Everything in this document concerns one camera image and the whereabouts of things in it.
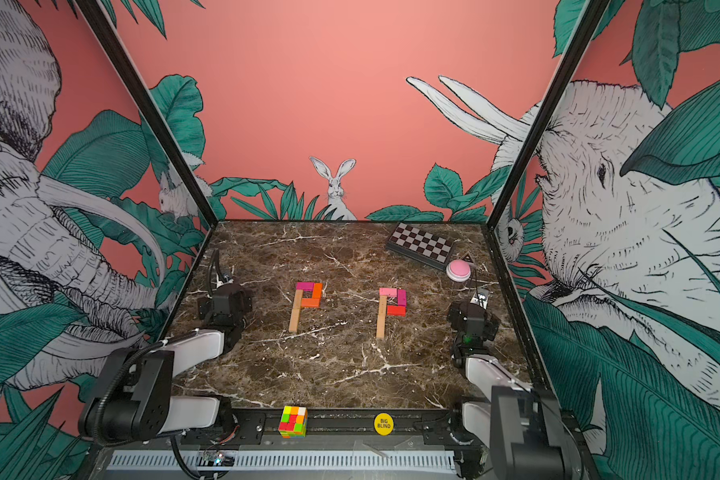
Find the natural wood block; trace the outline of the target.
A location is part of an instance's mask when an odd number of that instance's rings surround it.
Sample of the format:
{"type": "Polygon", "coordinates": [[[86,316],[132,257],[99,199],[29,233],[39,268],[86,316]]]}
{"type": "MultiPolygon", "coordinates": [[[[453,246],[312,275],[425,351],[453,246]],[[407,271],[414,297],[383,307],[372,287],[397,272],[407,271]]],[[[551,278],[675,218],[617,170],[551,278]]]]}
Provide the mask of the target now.
{"type": "Polygon", "coordinates": [[[376,338],[377,339],[383,339],[385,337],[385,326],[386,326],[386,317],[379,316],[377,318],[377,322],[376,322],[376,338]]]}
{"type": "Polygon", "coordinates": [[[388,301],[388,297],[386,295],[380,296],[379,307],[378,307],[378,319],[379,320],[384,320],[386,318],[387,301],[388,301]]]}
{"type": "Polygon", "coordinates": [[[289,321],[289,327],[288,327],[289,332],[291,332],[291,333],[297,332],[299,320],[300,320],[300,310],[299,309],[293,310],[291,312],[291,317],[290,317],[290,321],[289,321]]]}
{"type": "Polygon", "coordinates": [[[300,310],[301,310],[303,294],[304,294],[304,291],[303,291],[303,290],[297,289],[297,290],[295,291],[295,294],[294,294],[294,302],[293,302],[293,310],[294,310],[296,313],[299,313],[300,310]]]}

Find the light pink block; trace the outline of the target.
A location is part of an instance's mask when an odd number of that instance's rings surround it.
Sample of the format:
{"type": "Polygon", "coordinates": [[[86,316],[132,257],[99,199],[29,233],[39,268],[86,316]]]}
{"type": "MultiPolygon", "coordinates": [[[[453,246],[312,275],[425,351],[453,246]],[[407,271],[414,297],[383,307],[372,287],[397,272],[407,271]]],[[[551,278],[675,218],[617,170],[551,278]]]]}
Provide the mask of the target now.
{"type": "Polygon", "coordinates": [[[379,289],[379,295],[380,296],[386,296],[388,298],[394,298],[397,296],[398,290],[396,288],[380,288],[379,289]]]}

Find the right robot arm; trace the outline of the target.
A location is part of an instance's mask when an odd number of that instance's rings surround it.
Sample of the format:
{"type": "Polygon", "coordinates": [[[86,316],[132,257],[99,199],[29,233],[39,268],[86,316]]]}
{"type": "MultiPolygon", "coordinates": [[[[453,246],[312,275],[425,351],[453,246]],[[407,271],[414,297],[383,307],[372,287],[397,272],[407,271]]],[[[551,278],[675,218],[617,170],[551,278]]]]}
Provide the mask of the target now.
{"type": "Polygon", "coordinates": [[[462,429],[488,450],[499,479],[587,479],[575,438],[563,421],[555,395],[520,381],[490,355],[500,320],[470,300],[447,311],[455,332],[452,361],[484,395],[460,407],[462,429]]]}

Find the yellow big blind chip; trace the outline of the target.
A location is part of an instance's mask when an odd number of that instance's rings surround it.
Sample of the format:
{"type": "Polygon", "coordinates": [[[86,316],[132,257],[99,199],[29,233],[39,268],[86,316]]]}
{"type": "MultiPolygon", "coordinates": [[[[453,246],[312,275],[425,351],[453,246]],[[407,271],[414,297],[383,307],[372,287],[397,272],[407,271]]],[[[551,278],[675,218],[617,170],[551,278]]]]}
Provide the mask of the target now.
{"type": "Polygon", "coordinates": [[[394,432],[395,423],[389,413],[382,412],[375,416],[373,426],[378,435],[388,436],[394,432]]]}

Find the black front rail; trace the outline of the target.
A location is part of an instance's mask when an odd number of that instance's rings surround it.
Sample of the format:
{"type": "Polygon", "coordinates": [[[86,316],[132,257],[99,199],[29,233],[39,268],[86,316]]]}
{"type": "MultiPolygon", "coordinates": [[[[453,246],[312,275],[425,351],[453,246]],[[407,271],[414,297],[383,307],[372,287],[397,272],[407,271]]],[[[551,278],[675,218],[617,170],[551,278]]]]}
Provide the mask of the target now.
{"type": "MultiPolygon", "coordinates": [[[[374,409],[314,409],[306,416],[306,432],[313,435],[374,435],[373,421],[381,412],[374,409]]],[[[462,425],[462,406],[443,409],[393,409],[387,412],[394,423],[394,435],[421,435],[428,445],[467,447],[475,436],[462,425]]],[[[259,445],[265,435],[277,435],[280,409],[232,408],[220,406],[214,423],[208,427],[170,427],[155,436],[180,434],[188,445],[259,445]]]]}

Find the small circuit board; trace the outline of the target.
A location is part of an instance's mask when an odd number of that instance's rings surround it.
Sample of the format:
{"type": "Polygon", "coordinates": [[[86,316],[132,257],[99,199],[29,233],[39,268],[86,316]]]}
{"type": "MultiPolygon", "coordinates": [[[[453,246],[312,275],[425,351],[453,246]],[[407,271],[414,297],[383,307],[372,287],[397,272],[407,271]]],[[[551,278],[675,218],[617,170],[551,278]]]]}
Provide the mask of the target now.
{"type": "Polygon", "coordinates": [[[206,452],[200,456],[198,466],[201,468],[233,467],[236,455],[231,451],[206,452]]]}

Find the orange block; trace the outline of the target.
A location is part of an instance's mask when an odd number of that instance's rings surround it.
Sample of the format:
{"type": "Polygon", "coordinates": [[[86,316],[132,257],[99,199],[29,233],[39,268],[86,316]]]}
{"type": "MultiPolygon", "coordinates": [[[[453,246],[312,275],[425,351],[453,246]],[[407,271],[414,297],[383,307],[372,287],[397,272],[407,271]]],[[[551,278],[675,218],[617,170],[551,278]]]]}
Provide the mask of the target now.
{"type": "Polygon", "coordinates": [[[317,302],[320,302],[322,299],[322,293],[323,293],[323,284],[322,283],[315,283],[313,290],[311,292],[311,300],[316,300],[317,302]]]}
{"type": "Polygon", "coordinates": [[[301,301],[301,307],[302,308],[319,308],[320,307],[320,299],[319,298],[303,299],[301,301]]]}

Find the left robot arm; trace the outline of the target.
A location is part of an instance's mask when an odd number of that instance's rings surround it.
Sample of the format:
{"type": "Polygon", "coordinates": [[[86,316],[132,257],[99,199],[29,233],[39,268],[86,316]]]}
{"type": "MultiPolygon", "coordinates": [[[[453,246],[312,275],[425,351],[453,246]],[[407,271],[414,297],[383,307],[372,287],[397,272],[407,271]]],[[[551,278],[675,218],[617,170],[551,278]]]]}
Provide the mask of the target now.
{"type": "Polygon", "coordinates": [[[252,294],[236,282],[198,302],[203,326],[142,349],[114,350],[106,359],[78,421],[82,437],[102,447],[216,426],[221,401],[173,396],[173,379],[231,351],[253,310],[252,294]]]}

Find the colourful puzzle cube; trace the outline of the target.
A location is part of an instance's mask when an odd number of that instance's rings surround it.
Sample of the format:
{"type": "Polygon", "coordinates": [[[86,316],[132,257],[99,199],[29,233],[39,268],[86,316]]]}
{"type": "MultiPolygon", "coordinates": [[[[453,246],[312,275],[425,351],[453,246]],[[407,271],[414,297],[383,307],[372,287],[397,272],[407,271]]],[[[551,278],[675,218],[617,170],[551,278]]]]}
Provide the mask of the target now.
{"type": "Polygon", "coordinates": [[[278,432],[283,438],[305,437],[308,410],[303,406],[286,405],[281,414],[278,432]]]}

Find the white perforated strip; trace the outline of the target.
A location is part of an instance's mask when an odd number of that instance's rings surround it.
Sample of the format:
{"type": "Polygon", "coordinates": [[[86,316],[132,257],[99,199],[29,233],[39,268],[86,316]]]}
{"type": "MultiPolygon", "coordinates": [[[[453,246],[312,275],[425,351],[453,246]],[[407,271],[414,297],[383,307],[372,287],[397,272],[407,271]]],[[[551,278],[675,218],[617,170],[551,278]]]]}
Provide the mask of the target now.
{"type": "Polygon", "coordinates": [[[389,470],[421,471],[430,473],[454,473],[454,456],[446,451],[386,451],[370,450],[237,450],[233,467],[201,468],[202,454],[192,451],[182,453],[184,462],[192,470],[210,471],[264,471],[264,470],[389,470]]]}

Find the folded checkered chess board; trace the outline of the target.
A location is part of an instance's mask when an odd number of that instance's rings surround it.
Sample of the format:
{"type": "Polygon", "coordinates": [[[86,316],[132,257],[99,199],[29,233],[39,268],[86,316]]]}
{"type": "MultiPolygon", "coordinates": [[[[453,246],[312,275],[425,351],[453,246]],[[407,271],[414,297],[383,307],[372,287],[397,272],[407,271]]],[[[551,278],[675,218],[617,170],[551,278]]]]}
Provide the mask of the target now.
{"type": "Polygon", "coordinates": [[[450,239],[403,222],[396,225],[385,242],[387,250],[440,271],[450,262],[453,247],[450,239]]]}

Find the pink round button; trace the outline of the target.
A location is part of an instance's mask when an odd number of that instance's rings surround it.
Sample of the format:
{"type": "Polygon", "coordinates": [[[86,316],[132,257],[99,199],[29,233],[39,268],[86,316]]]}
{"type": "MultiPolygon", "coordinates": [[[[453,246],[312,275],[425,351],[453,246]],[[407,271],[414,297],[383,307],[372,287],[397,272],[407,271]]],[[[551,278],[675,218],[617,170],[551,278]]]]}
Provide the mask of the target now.
{"type": "Polygon", "coordinates": [[[464,283],[471,278],[472,268],[467,261],[456,259],[447,264],[446,274],[452,281],[464,283]]]}

